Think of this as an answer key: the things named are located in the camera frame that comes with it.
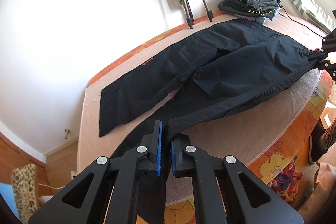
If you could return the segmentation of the leopard print chair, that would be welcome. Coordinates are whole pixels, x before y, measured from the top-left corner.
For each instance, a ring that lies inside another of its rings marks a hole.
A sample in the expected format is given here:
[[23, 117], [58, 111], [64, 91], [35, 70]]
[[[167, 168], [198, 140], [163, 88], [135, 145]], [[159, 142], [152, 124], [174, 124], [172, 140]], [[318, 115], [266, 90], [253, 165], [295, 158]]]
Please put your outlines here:
[[22, 223], [28, 223], [30, 217], [39, 208], [35, 176], [36, 168], [35, 164], [28, 164], [16, 168], [11, 174], [14, 201]]

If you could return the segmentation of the black pants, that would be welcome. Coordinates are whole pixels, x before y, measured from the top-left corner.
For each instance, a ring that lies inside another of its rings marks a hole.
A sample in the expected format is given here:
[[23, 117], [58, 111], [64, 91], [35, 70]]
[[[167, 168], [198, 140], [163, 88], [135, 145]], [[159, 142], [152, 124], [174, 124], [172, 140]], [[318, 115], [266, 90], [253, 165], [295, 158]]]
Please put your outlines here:
[[163, 214], [171, 142], [197, 124], [251, 109], [290, 88], [317, 66], [315, 52], [244, 19], [200, 30], [172, 44], [101, 91], [99, 135], [147, 111], [113, 153], [138, 147], [161, 121]]

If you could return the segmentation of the stack of folded clothes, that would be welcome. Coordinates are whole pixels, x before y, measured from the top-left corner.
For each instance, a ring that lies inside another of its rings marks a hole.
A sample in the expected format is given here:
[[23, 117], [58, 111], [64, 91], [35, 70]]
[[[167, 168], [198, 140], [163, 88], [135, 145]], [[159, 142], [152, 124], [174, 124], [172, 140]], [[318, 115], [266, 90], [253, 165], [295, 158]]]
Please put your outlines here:
[[259, 24], [272, 20], [281, 10], [280, 0], [222, 0], [219, 10]]

